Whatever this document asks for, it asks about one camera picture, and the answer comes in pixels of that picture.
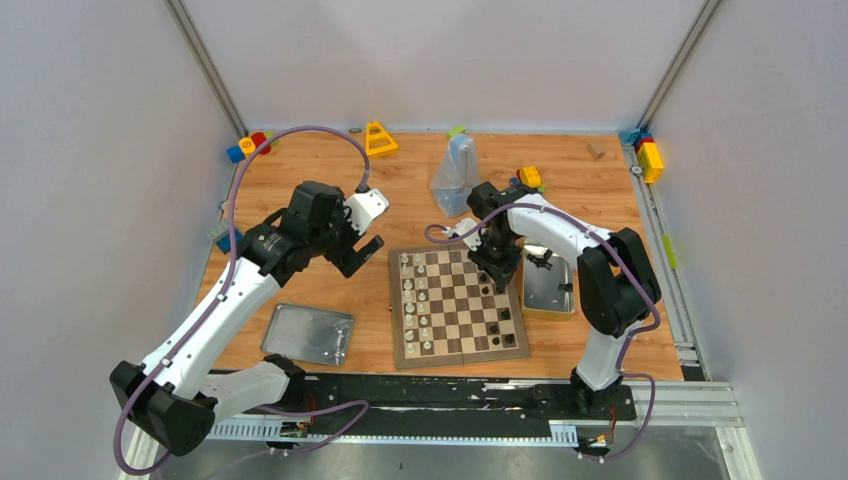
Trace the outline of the silver metal tin box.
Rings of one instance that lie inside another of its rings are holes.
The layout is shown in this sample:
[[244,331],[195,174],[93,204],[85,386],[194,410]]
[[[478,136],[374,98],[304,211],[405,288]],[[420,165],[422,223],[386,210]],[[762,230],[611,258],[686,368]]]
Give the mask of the silver metal tin box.
[[565,322],[576,311],[572,266],[552,250],[532,242],[523,247],[520,299],[525,315]]

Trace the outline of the wooden chess board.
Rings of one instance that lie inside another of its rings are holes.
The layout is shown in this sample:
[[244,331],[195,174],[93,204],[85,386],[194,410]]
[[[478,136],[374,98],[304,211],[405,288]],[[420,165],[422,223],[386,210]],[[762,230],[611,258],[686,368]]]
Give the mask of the wooden chess board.
[[513,283],[500,289],[469,249],[433,245],[388,254],[395,367],[523,359],[530,355]]

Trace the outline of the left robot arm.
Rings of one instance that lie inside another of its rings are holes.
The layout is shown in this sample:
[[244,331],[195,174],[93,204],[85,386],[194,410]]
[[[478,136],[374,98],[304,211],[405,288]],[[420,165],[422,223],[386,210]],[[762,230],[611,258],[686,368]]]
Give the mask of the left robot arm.
[[219,422],[271,405],[298,411],[306,400],[304,371],[279,355],[229,374],[211,369],[260,307],[316,257],[349,278],[383,245],[356,244],[389,208],[376,188],[345,196],[337,187],[306,181],[288,206],[247,230],[215,289],[179,328],[140,364],[120,362],[110,383],[128,419],[168,453],[184,456]]

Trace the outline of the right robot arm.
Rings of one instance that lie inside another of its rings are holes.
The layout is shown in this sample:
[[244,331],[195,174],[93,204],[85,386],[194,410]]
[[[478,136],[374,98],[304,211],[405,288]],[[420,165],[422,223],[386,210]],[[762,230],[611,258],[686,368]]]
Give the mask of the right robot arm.
[[498,190],[484,182],[467,204],[479,219],[466,239],[470,259],[495,284],[509,284],[523,258],[520,239],[535,242],[577,271],[579,303],[590,325],[582,358],[571,374],[571,403],[596,417],[611,403],[623,378],[621,365],[643,320],[661,321],[662,293],[638,233],[592,226],[552,205],[536,189],[515,185]]

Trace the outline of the toy car blocks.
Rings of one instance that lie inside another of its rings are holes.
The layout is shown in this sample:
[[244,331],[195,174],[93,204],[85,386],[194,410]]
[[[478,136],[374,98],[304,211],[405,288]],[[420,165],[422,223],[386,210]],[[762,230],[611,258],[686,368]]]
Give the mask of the toy car blocks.
[[535,166],[525,166],[516,170],[513,177],[509,180],[511,186],[519,183],[535,189],[540,194],[545,191],[545,184],[542,182],[541,175]]

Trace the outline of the clear bubble wrap bag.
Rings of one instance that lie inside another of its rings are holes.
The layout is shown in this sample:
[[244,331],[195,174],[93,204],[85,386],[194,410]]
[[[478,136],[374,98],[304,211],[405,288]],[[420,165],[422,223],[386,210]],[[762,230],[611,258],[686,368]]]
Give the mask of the clear bubble wrap bag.
[[474,139],[467,134],[452,136],[430,183],[436,205],[447,218],[468,212],[470,207],[467,198],[479,183],[478,154]]

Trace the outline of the silver tin lid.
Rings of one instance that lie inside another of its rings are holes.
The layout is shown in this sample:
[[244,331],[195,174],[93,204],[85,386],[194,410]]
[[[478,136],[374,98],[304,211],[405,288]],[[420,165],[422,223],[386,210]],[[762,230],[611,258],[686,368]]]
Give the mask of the silver tin lid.
[[278,303],[260,348],[266,354],[338,367],[346,361],[353,328],[350,313]]

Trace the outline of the yellow trapezoid toy block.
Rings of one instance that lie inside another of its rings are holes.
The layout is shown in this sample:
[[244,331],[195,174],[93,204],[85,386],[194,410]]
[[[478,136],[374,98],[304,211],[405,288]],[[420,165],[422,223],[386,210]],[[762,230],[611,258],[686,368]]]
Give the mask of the yellow trapezoid toy block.
[[365,128],[365,150],[369,158],[377,158],[396,153],[399,145],[379,121],[371,121]]

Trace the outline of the blue lego brick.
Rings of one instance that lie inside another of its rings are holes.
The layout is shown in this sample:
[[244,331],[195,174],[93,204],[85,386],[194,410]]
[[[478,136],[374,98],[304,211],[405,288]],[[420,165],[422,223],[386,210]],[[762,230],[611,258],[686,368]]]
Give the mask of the blue lego brick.
[[[235,244],[243,238],[242,232],[236,229],[234,232]],[[229,254],[232,250],[233,242],[230,240],[229,231],[220,232],[215,236],[214,244],[222,254]]]

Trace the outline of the grey lego brick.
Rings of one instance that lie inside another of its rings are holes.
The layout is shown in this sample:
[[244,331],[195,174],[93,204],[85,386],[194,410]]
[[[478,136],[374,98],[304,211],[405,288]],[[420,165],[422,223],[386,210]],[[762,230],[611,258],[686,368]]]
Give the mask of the grey lego brick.
[[226,221],[219,221],[207,233],[213,243],[218,242],[221,238],[228,235],[229,224]]

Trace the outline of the green block behind bag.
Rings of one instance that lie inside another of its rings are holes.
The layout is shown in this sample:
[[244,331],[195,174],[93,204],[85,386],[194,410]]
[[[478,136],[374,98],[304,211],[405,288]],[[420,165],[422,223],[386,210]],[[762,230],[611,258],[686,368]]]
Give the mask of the green block behind bag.
[[457,126],[455,126],[455,127],[451,128],[451,129],[447,132],[447,137],[448,137],[449,139],[452,139],[452,138],[454,138],[455,136],[463,135],[463,134],[465,134],[465,133],[466,133],[466,128],[465,128],[463,125],[457,125]]

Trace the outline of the red cylinder block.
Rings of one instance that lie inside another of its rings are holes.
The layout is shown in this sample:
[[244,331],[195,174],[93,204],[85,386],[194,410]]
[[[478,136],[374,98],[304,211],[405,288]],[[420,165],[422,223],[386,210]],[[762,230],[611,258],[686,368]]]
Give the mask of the red cylinder block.
[[254,132],[254,133],[251,134],[250,138],[251,138],[251,140],[252,140],[252,142],[255,146],[255,151],[259,155],[268,155],[268,154],[271,153],[271,147],[270,146],[266,145],[265,147],[263,147],[263,145],[268,140],[268,137],[267,137],[265,132],[261,132],[261,131]]

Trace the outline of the small wooden block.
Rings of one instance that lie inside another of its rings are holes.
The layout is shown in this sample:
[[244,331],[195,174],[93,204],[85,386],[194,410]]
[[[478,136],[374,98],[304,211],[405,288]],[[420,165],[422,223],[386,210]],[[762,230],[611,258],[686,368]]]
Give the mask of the small wooden block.
[[604,146],[598,142],[589,142],[586,144],[586,149],[594,160],[603,158],[606,154]]

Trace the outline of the stacked coloured bricks corner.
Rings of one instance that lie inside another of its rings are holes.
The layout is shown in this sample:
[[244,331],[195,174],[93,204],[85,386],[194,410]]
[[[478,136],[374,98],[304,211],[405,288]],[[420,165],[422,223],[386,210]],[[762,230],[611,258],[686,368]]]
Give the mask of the stacked coloured bricks corner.
[[646,184],[655,184],[664,173],[664,162],[653,135],[641,129],[618,133],[619,141],[634,149]]

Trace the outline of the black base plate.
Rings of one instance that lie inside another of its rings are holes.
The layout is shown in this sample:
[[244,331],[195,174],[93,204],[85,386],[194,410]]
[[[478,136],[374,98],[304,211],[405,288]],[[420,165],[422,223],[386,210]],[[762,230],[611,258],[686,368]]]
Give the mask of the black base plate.
[[373,408],[522,410],[553,420],[637,419],[630,387],[619,387],[601,406],[588,410],[567,380],[311,373],[294,390],[304,406],[320,408],[366,400]]

